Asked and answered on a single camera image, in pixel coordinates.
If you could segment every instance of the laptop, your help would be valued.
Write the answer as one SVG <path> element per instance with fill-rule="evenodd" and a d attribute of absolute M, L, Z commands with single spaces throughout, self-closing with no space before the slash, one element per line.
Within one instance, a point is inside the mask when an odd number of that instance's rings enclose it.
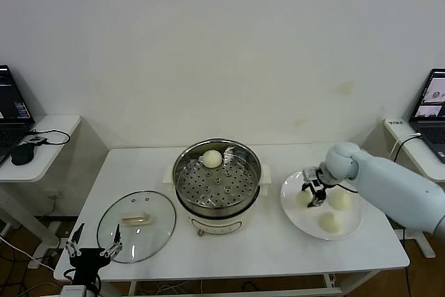
<path fill-rule="evenodd" d="M 432 69 L 410 124 L 445 163 L 445 69 Z"/>
<path fill-rule="evenodd" d="M 7 65 L 0 65 L 0 164 L 34 125 Z"/>

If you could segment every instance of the small side table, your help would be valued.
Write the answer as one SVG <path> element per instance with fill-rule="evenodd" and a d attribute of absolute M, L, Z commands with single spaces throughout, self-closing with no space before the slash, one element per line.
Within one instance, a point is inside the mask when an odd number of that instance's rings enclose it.
<path fill-rule="evenodd" d="M 37 131 L 45 131 L 57 129 L 72 135 L 81 121 L 79 115 L 46 115 L 41 117 L 40 121 L 36 122 L 34 129 Z M 66 136 L 59 133 L 48 133 L 44 137 L 51 142 L 61 142 L 66 140 Z M 48 171 L 51 164 L 56 159 L 59 152 L 64 145 L 43 145 L 35 151 L 34 159 L 23 166 L 15 166 L 11 163 L 9 158 L 0 167 L 0 209 L 4 210 L 10 217 L 12 222 L 7 222 L 7 228 L 11 225 L 17 225 L 17 222 L 22 224 L 34 235 L 42 240 L 42 243 L 37 247 L 33 256 L 35 258 L 43 257 L 49 248 L 57 248 L 65 244 L 65 238 L 59 240 L 56 236 L 57 229 L 61 222 L 51 222 L 49 227 L 45 227 L 24 207 L 14 195 L 9 193 L 1 183 L 14 182 L 36 182 L 42 179 Z M 28 268 L 38 268 L 38 262 L 30 262 Z"/>
<path fill-rule="evenodd" d="M 384 125 L 387 133 L 399 144 L 408 139 L 409 135 L 416 133 L 410 124 L 402 118 L 387 118 Z M 445 182 L 445 164 L 436 157 L 421 138 L 406 142 L 402 146 L 402 150 L 424 177 L 437 184 Z M 395 232 L 397 237 L 402 240 L 403 230 L 395 230 Z M 422 231 L 405 230 L 405 239 L 415 240 L 424 257 L 436 257 L 435 251 Z"/>

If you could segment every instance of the white robotic arm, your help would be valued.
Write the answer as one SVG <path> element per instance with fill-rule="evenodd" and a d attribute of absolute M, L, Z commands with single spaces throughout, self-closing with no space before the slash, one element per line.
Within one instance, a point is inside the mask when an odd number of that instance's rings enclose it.
<path fill-rule="evenodd" d="M 445 192 L 434 182 L 353 143 L 332 147 L 317 170 L 323 184 L 348 180 L 397 223 L 445 239 Z"/>

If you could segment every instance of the steamed bun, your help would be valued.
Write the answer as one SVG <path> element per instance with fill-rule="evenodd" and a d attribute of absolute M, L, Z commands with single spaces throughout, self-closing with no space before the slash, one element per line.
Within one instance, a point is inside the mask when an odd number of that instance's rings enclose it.
<path fill-rule="evenodd" d="M 352 207 L 351 194 L 344 189 L 335 189 L 328 197 L 329 204 L 337 210 L 349 210 Z"/>
<path fill-rule="evenodd" d="M 297 203 L 299 207 L 307 208 L 307 205 L 312 201 L 312 193 L 310 189 L 301 191 L 297 194 Z"/>
<path fill-rule="evenodd" d="M 223 162 L 223 156 L 216 150 L 209 150 L 202 156 L 202 163 L 207 168 L 218 167 Z"/>
<path fill-rule="evenodd" d="M 343 230 L 343 222 L 333 212 L 326 212 L 318 218 L 320 227 L 329 233 L 339 233 Z"/>

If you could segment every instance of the robotic arm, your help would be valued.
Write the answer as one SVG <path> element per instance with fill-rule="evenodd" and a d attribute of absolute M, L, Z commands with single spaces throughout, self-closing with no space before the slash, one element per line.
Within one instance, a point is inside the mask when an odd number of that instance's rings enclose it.
<path fill-rule="evenodd" d="M 63 275 L 73 285 L 65 285 L 60 297 L 98 297 L 102 287 L 98 274 L 99 269 L 108 266 L 122 250 L 119 225 L 116 227 L 114 240 L 109 248 L 79 248 L 78 244 L 84 225 L 82 223 L 72 235 L 71 240 L 65 244 L 65 249 L 70 256 L 70 264 L 74 268 L 68 269 Z M 74 272 L 73 278 L 67 275 L 71 272 Z"/>
<path fill-rule="evenodd" d="M 332 147 L 319 167 L 305 168 L 305 185 L 314 199 L 325 199 L 325 188 L 343 180 L 397 223 L 445 240 L 445 192 L 434 182 L 388 159 L 371 156 L 353 143 Z"/>

